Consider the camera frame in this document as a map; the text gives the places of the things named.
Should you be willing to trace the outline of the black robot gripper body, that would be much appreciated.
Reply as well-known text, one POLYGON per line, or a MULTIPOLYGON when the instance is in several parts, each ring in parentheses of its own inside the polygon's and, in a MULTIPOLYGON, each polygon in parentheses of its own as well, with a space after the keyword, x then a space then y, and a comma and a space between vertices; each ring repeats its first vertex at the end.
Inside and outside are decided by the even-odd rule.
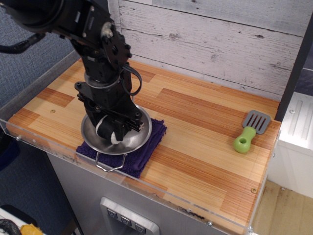
POLYGON ((83 103, 93 101, 103 110, 106 115, 115 118, 129 118, 139 120, 142 113, 133 103, 131 97, 139 93, 131 92, 132 81, 131 72, 123 70, 112 84, 100 83, 85 76, 84 82, 75 83, 75 89, 78 91, 78 98, 83 103))

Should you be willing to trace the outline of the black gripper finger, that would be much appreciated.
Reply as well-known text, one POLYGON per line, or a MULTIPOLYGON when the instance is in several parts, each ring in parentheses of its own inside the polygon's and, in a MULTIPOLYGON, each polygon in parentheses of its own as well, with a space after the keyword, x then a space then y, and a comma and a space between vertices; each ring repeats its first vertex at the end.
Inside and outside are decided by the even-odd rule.
POLYGON ((111 141, 123 141, 124 137, 131 130, 140 132, 144 128, 144 123, 139 119, 115 118, 112 121, 113 133, 111 141))
POLYGON ((103 112, 93 101, 85 101, 84 107, 88 117, 90 118, 94 127, 99 125, 99 128, 104 128, 106 126, 105 120, 106 113, 103 112))

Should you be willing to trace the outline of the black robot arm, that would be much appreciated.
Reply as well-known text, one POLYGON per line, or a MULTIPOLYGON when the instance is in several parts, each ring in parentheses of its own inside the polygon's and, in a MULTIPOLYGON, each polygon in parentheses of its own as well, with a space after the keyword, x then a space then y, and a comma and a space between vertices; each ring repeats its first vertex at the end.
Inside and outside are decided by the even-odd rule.
POLYGON ((1 6, 32 36, 1 52, 18 54, 47 33, 68 38, 85 67, 85 80, 77 82, 78 99, 95 127, 97 136, 112 144, 123 141, 131 130, 143 128, 142 113, 134 105, 128 63, 130 45, 115 27, 108 7, 94 0, 3 0, 1 6))

